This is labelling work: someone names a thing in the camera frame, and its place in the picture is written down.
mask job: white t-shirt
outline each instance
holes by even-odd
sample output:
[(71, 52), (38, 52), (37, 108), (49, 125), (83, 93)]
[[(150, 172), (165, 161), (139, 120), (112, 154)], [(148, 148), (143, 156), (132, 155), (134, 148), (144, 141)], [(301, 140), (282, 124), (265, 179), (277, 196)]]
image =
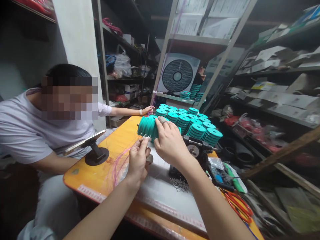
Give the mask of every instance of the white t-shirt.
[[(0, 148), (17, 162), (29, 164), (65, 149), (95, 134), (93, 120), (43, 120), (41, 111), (26, 97), (40, 88), (0, 102)], [(98, 102), (98, 115), (107, 116), (111, 107)], [(83, 149), (72, 153), (77, 155)]]

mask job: pile of screws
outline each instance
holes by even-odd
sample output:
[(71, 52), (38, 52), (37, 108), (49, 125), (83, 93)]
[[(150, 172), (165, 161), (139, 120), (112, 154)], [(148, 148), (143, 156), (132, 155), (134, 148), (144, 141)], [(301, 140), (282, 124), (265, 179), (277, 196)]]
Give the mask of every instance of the pile of screws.
[(191, 192), (189, 185), (181, 179), (170, 178), (170, 182), (176, 188), (177, 192)]

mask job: scissors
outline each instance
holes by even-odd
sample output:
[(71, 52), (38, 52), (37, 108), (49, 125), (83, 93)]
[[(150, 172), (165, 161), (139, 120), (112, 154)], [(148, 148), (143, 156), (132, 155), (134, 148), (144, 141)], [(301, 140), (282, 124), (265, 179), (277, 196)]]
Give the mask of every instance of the scissors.
[(236, 214), (247, 224), (252, 222), (252, 210), (249, 206), (242, 200), (240, 196), (235, 193), (227, 192), (226, 190), (220, 188), (220, 191), (223, 192), (224, 196), (226, 197), (227, 202), (230, 204), (232, 209), (236, 212)]

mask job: orange table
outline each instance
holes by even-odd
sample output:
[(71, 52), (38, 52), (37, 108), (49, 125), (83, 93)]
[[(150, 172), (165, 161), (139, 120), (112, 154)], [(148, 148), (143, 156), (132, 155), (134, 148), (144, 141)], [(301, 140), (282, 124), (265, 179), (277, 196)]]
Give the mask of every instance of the orange table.
[[(63, 177), (65, 185), (101, 203), (113, 190), (115, 182), (120, 180), (121, 171), (128, 163), (129, 151), (127, 149), (138, 138), (141, 138), (137, 135), (137, 124), (140, 119), (139, 116), (132, 116), (99, 144), (99, 147), (105, 147), (110, 151), (106, 162), (99, 166), (88, 166), (82, 158), (65, 173)], [(217, 157), (216, 153), (212, 153), (211, 157)], [(126, 219), (162, 238), (205, 239), (158, 216), (152, 209), (136, 200), (131, 204)], [(250, 229), (259, 240), (263, 240), (254, 222), (250, 225)]]

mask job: person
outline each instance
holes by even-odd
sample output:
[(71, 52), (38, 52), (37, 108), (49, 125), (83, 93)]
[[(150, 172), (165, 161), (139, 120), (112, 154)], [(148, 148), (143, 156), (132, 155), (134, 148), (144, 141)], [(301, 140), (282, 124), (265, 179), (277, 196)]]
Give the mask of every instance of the person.
[[(198, 161), (189, 153), (178, 127), (155, 119), (159, 138), (154, 140), (158, 155), (176, 167), (187, 179), (209, 239), (254, 240), (246, 225), (208, 179)], [(148, 138), (139, 139), (129, 153), (128, 173), (110, 195), (88, 214), (64, 240), (108, 240), (129, 209), (147, 176)]]
[[(97, 102), (93, 83), (86, 70), (59, 64), (47, 72), (41, 88), (0, 103), (0, 148), (39, 171), (36, 216), (18, 239), (31, 239), (43, 231), (62, 239), (80, 221), (76, 197), (64, 185), (63, 174), (91, 149), (79, 149), (66, 157), (62, 153), (95, 134), (94, 119), (145, 115), (153, 109), (114, 108)], [(112, 131), (107, 129), (97, 143)]]

